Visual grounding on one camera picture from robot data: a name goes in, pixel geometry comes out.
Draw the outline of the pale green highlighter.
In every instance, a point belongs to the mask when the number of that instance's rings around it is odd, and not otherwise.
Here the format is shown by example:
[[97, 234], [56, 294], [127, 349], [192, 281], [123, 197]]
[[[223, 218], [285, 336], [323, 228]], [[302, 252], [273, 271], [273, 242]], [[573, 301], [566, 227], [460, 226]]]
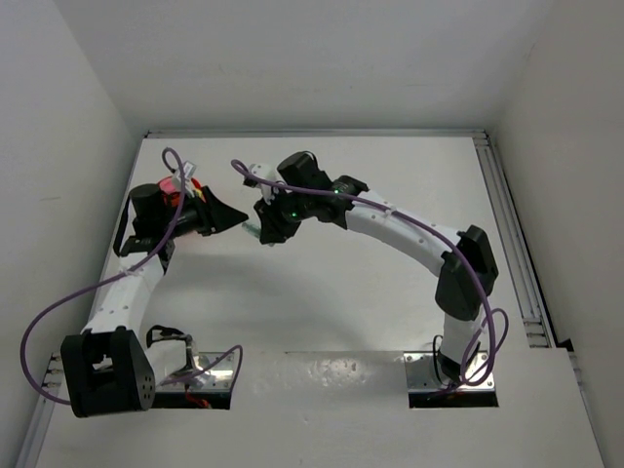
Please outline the pale green highlighter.
[[261, 236], [261, 229], [258, 225], [251, 223], [251, 222], [243, 222], [242, 223], [242, 228], [251, 236], [255, 237], [256, 239], [259, 239]]

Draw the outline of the pink glue stick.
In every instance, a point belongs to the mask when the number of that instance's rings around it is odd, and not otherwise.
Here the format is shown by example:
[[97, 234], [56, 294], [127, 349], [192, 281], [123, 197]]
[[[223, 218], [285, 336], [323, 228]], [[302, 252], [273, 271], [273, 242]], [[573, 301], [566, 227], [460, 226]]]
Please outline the pink glue stick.
[[170, 195], [170, 194], [179, 192], [179, 188], [176, 186], [176, 184], [172, 181], [170, 177], [165, 177], [161, 179], [158, 182], [158, 185], [165, 194]]

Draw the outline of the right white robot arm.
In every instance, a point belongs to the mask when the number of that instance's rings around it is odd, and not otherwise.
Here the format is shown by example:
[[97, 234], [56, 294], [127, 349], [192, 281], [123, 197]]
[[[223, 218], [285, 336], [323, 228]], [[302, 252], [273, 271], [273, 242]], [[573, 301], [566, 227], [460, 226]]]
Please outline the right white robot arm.
[[445, 318], [435, 369], [449, 384], [466, 382], [479, 336], [493, 323], [487, 299], [498, 277], [482, 228], [451, 229], [405, 213], [350, 175], [330, 178], [309, 151], [296, 152], [275, 168], [254, 164], [245, 174], [245, 185], [261, 192], [254, 205], [261, 244], [284, 244], [303, 220], [315, 218], [380, 241], [437, 278], [434, 298]]

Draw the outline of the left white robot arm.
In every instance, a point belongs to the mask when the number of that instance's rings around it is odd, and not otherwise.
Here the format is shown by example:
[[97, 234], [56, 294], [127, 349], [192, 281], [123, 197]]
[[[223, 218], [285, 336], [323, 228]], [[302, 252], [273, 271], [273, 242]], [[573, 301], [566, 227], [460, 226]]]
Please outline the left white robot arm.
[[216, 198], [203, 186], [197, 197], [181, 199], [157, 183], [133, 188], [128, 196], [134, 233], [120, 229], [113, 243], [120, 278], [114, 280], [83, 330], [67, 336], [60, 355], [69, 401], [79, 418], [145, 411], [165, 385], [182, 384], [188, 400], [205, 407], [197, 395], [218, 377], [212, 369], [232, 350], [204, 358], [188, 332], [158, 326], [157, 338], [138, 337], [150, 297], [170, 266], [177, 237], [196, 232], [211, 236], [243, 224], [248, 215]]

